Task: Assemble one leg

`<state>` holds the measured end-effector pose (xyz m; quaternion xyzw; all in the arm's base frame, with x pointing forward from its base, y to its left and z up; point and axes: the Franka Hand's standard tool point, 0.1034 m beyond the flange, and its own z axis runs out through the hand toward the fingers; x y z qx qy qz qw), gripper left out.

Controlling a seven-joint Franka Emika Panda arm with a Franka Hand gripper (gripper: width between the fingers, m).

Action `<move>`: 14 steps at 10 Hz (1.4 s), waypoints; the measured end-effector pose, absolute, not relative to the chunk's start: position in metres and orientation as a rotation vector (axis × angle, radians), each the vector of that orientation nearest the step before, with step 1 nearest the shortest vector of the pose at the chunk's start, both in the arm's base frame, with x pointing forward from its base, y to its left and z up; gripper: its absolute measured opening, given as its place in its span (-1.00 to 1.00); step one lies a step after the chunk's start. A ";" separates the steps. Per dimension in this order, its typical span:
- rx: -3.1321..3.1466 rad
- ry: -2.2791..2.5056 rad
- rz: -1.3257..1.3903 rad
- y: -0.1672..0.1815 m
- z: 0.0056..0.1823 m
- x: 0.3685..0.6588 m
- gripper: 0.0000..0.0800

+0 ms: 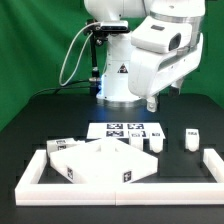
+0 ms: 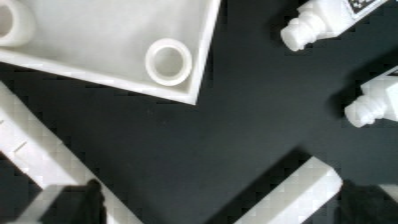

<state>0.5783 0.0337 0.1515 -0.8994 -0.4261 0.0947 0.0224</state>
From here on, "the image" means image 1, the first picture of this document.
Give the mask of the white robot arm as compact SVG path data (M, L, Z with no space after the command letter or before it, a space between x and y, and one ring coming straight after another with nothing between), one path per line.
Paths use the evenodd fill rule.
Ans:
M201 60L205 0L84 0L93 17L91 43L106 44L97 101L157 110L159 93L180 93Z

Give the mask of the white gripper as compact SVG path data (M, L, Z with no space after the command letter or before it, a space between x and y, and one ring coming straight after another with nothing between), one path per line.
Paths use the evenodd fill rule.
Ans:
M180 94L184 77L194 71L201 60L203 35L199 43L184 55L174 50L158 54L135 48L131 55L128 88L131 93L147 99L147 110L157 111L157 97L154 96L169 85L169 96Z

